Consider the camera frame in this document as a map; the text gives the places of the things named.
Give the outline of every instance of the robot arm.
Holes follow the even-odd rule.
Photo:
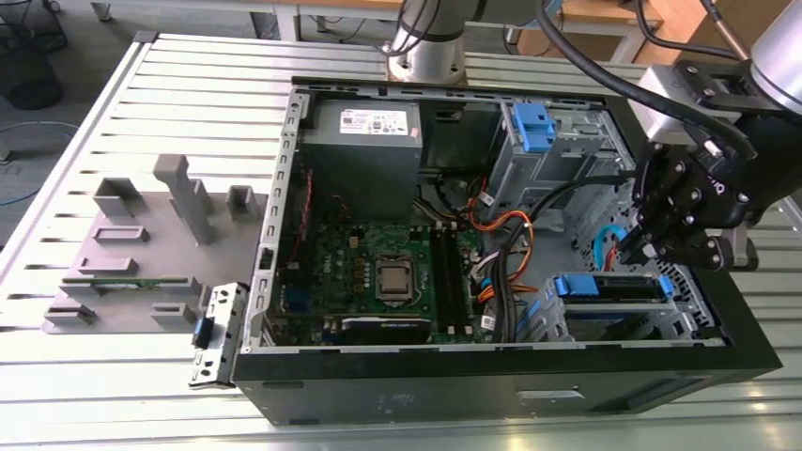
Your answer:
[[[751,60],[733,66],[681,61],[676,80],[704,108],[736,112],[749,158],[709,144],[652,143],[637,168],[633,228],[620,243],[624,263],[656,257],[709,270],[753,271],[745,235],[773,202],[802,187],[802,1],[795,0],[757,40]],[[721,229],[709,236],[708,229]]]
[[[711,1],[701,0],[741,61],[728,66],[679,62],[672,70],[687,91],[681,101],[615,77],[571,46],[548,19],[560,3],[405,0],[397,34],[381,49],[392,76],[405,82],[457,83],[464,23],[536,19],[565,58],[596,82],[685,124],[688,142],[672,145],[652,137],[639,162],[636,214],[619,246],[621,261],[659,258],[709,270],[752,271],[757,258],[745,228],[802,187],[802,0],[791,2],[751,57]],[[737,119],[719,120],[709,110],[735,113]],[[709,229],[723,232],[708,237]]]

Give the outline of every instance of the cable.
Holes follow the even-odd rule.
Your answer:
[[[683,50],[685,52],[693,52],[696,54],[709,54],[712,56],[720,56],[721,58],[737,60],[735,53],[727,49],[719,49],[717,47],[709,47],[707,45],[685,44],[681,42],[675,42],[659,38],[648,28],[647,14],[643,8],[644,1],[645,0],[635,0],[635,16],[637,17],[637,26],[640,27],[640,32],[643,33],[643,36],[645,37],[648,42],[651,42],[653,45],[659,45],[660,47],[665,47],[667,49]]]
[[[358,26],[356,27],[356,30],[353,30],[353,33],[350,33],[350,36],[348,36],[348,38],[342,38],[342,39],[340,39],[340,40],[338,40],[338,43],[340,43],[340,44],[344,44],[344,43],[345,43],[345,41],[346,41],[348,39],[352,39],[352,38],[353,38],[353,36],[354,36],[354,35],[358,33],[358,31],[361,30],[361,26],[364,25],[364,22],[365,22],[365,21],[366,21],[366,19],[361,19],[361,22],[360,22]]]
[[[525,285],[512,285],[513,293],[536,293],[539,290],[535,287],[528,287]],[[483,292],[479,294],[477,302],[484,303],[495,296],[495,292],[492,290],[492,286],[487,287]]]
[[[572,192],[577,188],[587,185],[620,185],[627,182],[627,177],[624,176],[592,176],[585,177],[583,179],[575,179],[567,181],[565,183],[557,185],[537,201],[535,206],[532,207],[527,220],[529,223],[529,228],[533,228],[531,225],[535,224],[540,213],[547,210],[557,200],[563,197],[564,194]],[[508,321],[512,324],[512,331],[508,332],[508,339],[515,340],[515,303],[512,300],[512,290],[509,286],[509,279],[505,277],[505,260],[509,255],[509,250],[512,249],[512,243],[524,233],[525,223],[517,224],[517,227],[512,230],[512,233],[505,239],[501,248],[499,249],[499,256],[496,257],[495,262],[495,273],[491,275],[493,292],[496,293],[497,305],[505,306],[504,317],[508,318]]]
[[[559,18],[560,18],[560,33],[563,33],[564,30],[564,26],[565,26],[565,17],[563,16],[563,6],[560,5],[560,9],[559,9]],[[524,23],[523,25],[512,25],[512,26],[527,26],[529,23]],[[509,51],[509,45],[505,41],[505,25],[501,26],[501,44],[504,45],[504,50],[507,52],[507,54],[512,54],[512,52]],[[551,49],[553,49],[553,42],[548,42],[548,45],[545,46],[545,49],[539,52],[537,54],[529,55],[529,57],[537,57],[537,56],[543,56],[544,54],[547,54],[548,52],[551,52]]]
[[[10,124],[9,126],[0,129],[0,133],[7,132],[9,130],[13,130],[13,129],[18,129],[19,127],[29,127],[30,125],[57,125],[57,126],[68,127],[73,130],[77,130],[77,126],[73,124],[69,124],[66,122],[57,122],[53,120],[31,120],[29,122],[18,122],[15,124]],[[60,132],[60,131],[58,131],[58,133],[61,133],[64,136],[66,136],[69,139],[72,139],[70,134]],[[33,197],[37,193],[38,193],[38,188],[35,188],[35,190],[31,193],[27,193],[27,194],[22,195],[21,197],[17,197],[11,200],[0,202],[0,207],[5,207],[6,205],[15,204],[17,202],[21,202],[25,199],[29,199],[30,197]]]
[[[627,99],[636,101],[645,107],[651,108],[665,116],[675,118],[680,122],[699,129],[711,137],[717,137],[731,146],[740,158],[751,159],[756,155],[749,141],[743,133],[737,131],[729,124],[707,116],[691,106],[664,98],[659,94],[633,85],[620,77],[612,75],[601,68],[587,56],[583,55],[576,47],[571,45],[556,26],[548,19],[545,12],[544,1],[535,0],[537,7],[535,9],[535,17],[540,28],[553,45],[560,50],[567,60],[579,68],[585,75],[592,78],[601,86],[615,91]]]
[[[15,199],[6,200],[5,202],[0,202],[0,207],[5,207],[6,205],[15,204],[17,202],[21,202],[25,199],[33,197],[37,193],[38,193],[38,188],[35,188],[35,190],[31,193],[27,193],[27,194],[22,195],[21,197],[17,197]]]
[[[441,182],[441,174],[440,174],[440,175],[437,175],[437,178],[434,179],[434,183],[433,183],[434,193],[437,194],[437,198],[440,200],[440,203],[445,207],[445,209],[451,212],[451,214],[455,216],[455,218],[457,220],[460,220],[463,212],[467,209],[467,207],[463,210],[457,210],[456,207],[453,207],[453,205],[448,201],[448,197],[445,196],[444,191],[441,190],[441,184],[442,184],[442,182]]]
[[[505,25],[501,26],[501,44],[504,45],[505,54],[512,54],[509,50],[509,44],[505,41]]]
[[[18,122],[15,124],[10,124],[9,126],[0,129],[0,133],[7,132],[9,130],[13,130],[13,129],[18,129],[19,127],[29,127],[30,125],[57,125],[57,126],[69,127],[70,129],[77,130],[77,126],[73,124],[69,124],[66,122],[56,122],[52,120],[31,120],[29,122]],[[61,133],[64,136],[66,136],[68,138],[72,139],[70,134],[64,133],[61,131],[58,131],[58,133]]]
[[[314,23],[318,25],[320,22],[318,22],[317,17],[310,14],[306,14],[306,15],[309,16],[309,19],[312,19],[314,21]],[[325,19],[325,17],[322,17],[322,23],[329,23],[329,24],[340,23],[342,19],[344,19],[344,17],[340,17],[334,21],[329,21],[328,19]]]
[[[414,197],[412,199],[412,205],[421,211],[421,213],[430,219],[433,222],[449,223],[453,218],[448,218],[442,215],[434,208],[430,206],[421,197]]]

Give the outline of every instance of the slotted aluminum work surface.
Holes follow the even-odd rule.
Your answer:
[[[472,86],[603,92],[560,60],[469,54]],[[609,66],[635,81],[643,68]],[[162,190],[156,154],[184,153],[209,192],[266,193],[292,74],[380,80],[368,47],[162,35],[136,43],[0,254],[0,446],[116,449],[799,449],[802,241],[783,212],[752,231],[760,272],[735,280],[784,368],[627,417],[273,428],[237,390],[186,388],[189,336],[46,335],[56,284],[102,177]]]

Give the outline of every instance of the black cable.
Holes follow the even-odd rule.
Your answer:
[[[567,181],[565,183],[557,185],[548,193],[540,198],[531,211],[528,212],[528,221],[533,225],[540,213],[547,210],[560,197],[581,188],[587,185],[620,185],[625,183],[628,180],[624,176],[591,176],[583,179],[576,179]],[[515,313],[515,301],[512,299],[512,288],[509,286],[508,276],[507,276],[507,268],[505,268],[505,260],[509,256],[509,251],[512,250],[512,245],[515,240],[521,236],[525,229],[525,223],[520,221],[512,233],[507,237],[501,247],[499,248],[499,256],[496,257],[495,269],[491,275],[491,282],[493,284],[492,289],[496,294],[496,303],[497,306],[504,306],[504,318],[505,321],[511,324],[511,331],[507,333],[507,339],[509,342],[515,341],[515,325],[517,322],[516,313]]]
[[[505,42],[505,25],[501,26],[501,44],[504,45],[505,54],[512,54],[509,50],[509,44]]]
[[[310,18],[310,19],[314,21],[314,23],[318,25],[318,24],[320,24],[320,22],[318,22],[318,19],[317,19],[317,17],[316,17],[316,16],[312,16],[310,14],[306,14],[306,15],[308,15],[308,16],[309,16],[309,18]],[[334,21],[329,21],[328,19],[325,19],[325,18],[322,17],[322,23],[329,23],[329,24],[333,24],[333,23],[340,23],[342,19],[344,19],[344,17],[340,17],[340,18],[338,18],[338,19],[336,19]]]
[[[707,14],[712,18],[713,22],[717,22],[721,19],[724,19],[724,16],[721,16],[721,11],[717,10],[717,6],[715,6],[715,4],[712,3],[712,0],[699,0],[699,2],[701,3],[701,6],[707,10]]]
[[[342,39],[338,40],[340,44],[344,44],[345,41],[348,39],[352,39],[353,36],[358,33],[358,31],[361,30],[361,26],[364,25],[364,21],[366,21],[366,19],[361,19],[360,25],[356,27],[356,30],[353,30],[353,33],[350,33],[350,36],[348,36],[348,38],[342,38]]]
[[[505,308],[504,308],[504,301],[501,296],[499,296],[500,290],[501,289],[501,278],[497,277],[497,266],[499,266],[499,259],[496,259],[496,261],[492,263],[492,266],[489,267],[489,283],[492,284],[492,289],[496,293],[496,296],[492,299],[492,303],[493,303],[493,312],[495,312],[495,327],[492,328],[492,342],[493,343],[503,343],[505,341]]]
[[[721,58],[739,60],[737,56],[735,56],[735,53],[731,50],[719,49],[717,47],[709,47],[707,45],[685,44],[681,42],[673,42],[672,40],[664,40],[661,38],[657,38],[657,36],[651,32],[651,29],[648,28],[647,14],[643,8],[644,1],[645,0],[635,0],[635,16],[637,17],[637,26],[640,27],[640,32],[643,33],[643,36],[647,38],[648,42],[651,42],[653,45],[659,45],[660,47],[665,47],[667,49],[683,50],[685,52],[693,52],[696,54],[709,54],[712,56],[720,56]]]
[[[445,209],[448,210],[448,212],[457,217],[457,220],[461,219],[464,210],[457,210],[456,207],[453,207],[453,205],[451,204],[451,202],[448,201],[448,197],[445,196],[444,191],[441,190],[441,174],[437,176],[437,178],[434,179],[434,193],[437,194],[437,198],[440,200],[440,203],[442,204],[442,206],[445,207]]]
[[[553,42],[553,45],[560,50],[567,60],[579,68],[585,75],[592,78],[601,86],[615,91],[627,99],[643,104],[657,113],[672,117],[691,127],[699,129],[712,138],[719,138],[725,145],[735,151],[736,155],[743,159],[752,159],[756,152],[751,147],[749,141],[743,133],[731,126],[731,124],[707,116],[691,106],[664,98],[659,94],[643,89],[627,80],[612,75],[599,66],[579,50],[572,46],[565,39],[560,30],[556,28],[548,19],[544,0],[535,0],[537,7],[535,8],[535,17],[545,36]]]

